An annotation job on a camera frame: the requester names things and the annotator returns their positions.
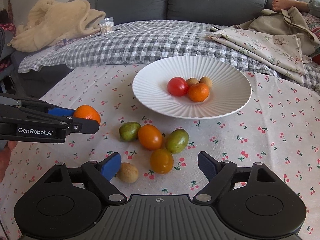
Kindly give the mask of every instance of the plate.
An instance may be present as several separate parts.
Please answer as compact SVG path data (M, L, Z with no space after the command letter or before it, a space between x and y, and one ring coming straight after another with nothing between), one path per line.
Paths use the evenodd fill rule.
M212 88L207 99L194 103L187 96L175 97L167 91L173 77L200 79L207 76ZM132 83L135 97L147 108L183 119L213 119L233 114L250 100L248 79L236 68L222 61L201 56L164 58L145 66Z

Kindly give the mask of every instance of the green fruit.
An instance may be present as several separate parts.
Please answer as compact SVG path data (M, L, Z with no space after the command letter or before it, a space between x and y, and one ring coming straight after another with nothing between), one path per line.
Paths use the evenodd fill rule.
M119 128L120 138L126 142L136 140L140 128L141 125L137 122L126 122Z
M189 142L189 134L183 129L177 129L169 134L165 143L166 149L175 154L182 152Z

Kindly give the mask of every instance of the plate rim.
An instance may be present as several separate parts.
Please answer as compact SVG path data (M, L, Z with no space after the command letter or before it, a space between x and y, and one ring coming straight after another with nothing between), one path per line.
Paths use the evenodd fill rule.
M182 55L182 56L173 56L173 57L204 57L204 56ZM166 57L166 58L162 58L162 59L159 59L159 60L168 60L168 59L173 58L173 57ZM247 77L244 75L244 73L241 72L239 69L231 66L230 64L228 64L228 63L226 63L226 62L223 62L223 61L221 61L221 60L217 60L217 59L215 59L215 58L210 58L210 57L205 57L205 58L213 59L213 60L215 60L215 61L220 61L220 62L222 62L222 63L224 63L224 64L226 64L226 65L229 65L230 67L234 68L236 71L238 71L239 73L241 73L241 74L244 76L244 78L246 79L246 81L248 82L248 84L249 84L249 86L250 86L250 96L249 96L248 100L246 101L246 103L245 103L243 106L241 106L240 108L238 108L238 109L236 109L236 110L234 110L234 111L232 111L232 112L230 112L230 113L221 114L221 115L217 115L217 116L210 116L210 117L190 117L190 116L181 116L181 115L174 115L174 114L165 114L165 113L161 113L161 112L159 112L159 111L157 111L157 110L151 109L149 106L146 106L143 102L141 102L140 99L136 96L136 94L135 94L135 92L134 92L134 87L135 87L135 83L136 83L136 82L135 82L135 81L136 81L136 77L141 73L141 71L143 71L145 68L149 67L150 65L152 65L153 63L155 63L155 62L157 62L157 61L159 61L159 60L156 60L156 61L154 61L154 62L146 65L145 67L143 67L143 68L134 76L133 81L132 81L132 92L133 92L135 98L136 98L143 106L145 106L146 108L148 108L148 109L150 109L150 110L152 110L152 111L154 111L154 112L156 112L156 113L158 113L158 114L162 114L162 115L169 116L169 117L175 117L175 118L179 118L179 119L189 119L189 120L217 119L217 118L221 118L221 117L225 117L225 116L234 114L234 113L240 111L241 109L243 109L243 108L249 103L249 101L250 101L250 99L251 99L251 96L252 96L252 86L251 86L248 78L247 78Z

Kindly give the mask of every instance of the orange tomato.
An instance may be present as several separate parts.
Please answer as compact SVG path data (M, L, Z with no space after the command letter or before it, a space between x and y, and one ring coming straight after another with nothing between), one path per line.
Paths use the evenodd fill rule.
M101 123L101 118L99 113L92 107L88 105L79 106L73 114L74 117L92 119L96 120L99 125Z
M209 96L210 89L204 83L193 84L189 87L188 97L194 102L202 102Z
M151 169L159 174L166 174L172 170L173 157L166 149L155 150L150 156Z
M157 150L162 146L162 134L151 124L146 124L139 129L138 139L142 146L148 150Z

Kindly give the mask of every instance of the cherry tomato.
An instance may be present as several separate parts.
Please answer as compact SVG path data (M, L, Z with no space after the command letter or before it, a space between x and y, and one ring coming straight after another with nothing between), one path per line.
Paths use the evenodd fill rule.
M172 78L167 85L168 92L176 97L182 97L188 93L189 86L181 77Z
M166 149L155 150L150 156L151 169L159 174L166 174L172 170L173 157Z
M157 127L146 124L138 131L138 139L143 147L148 150L157 150L162 146L162 134Z

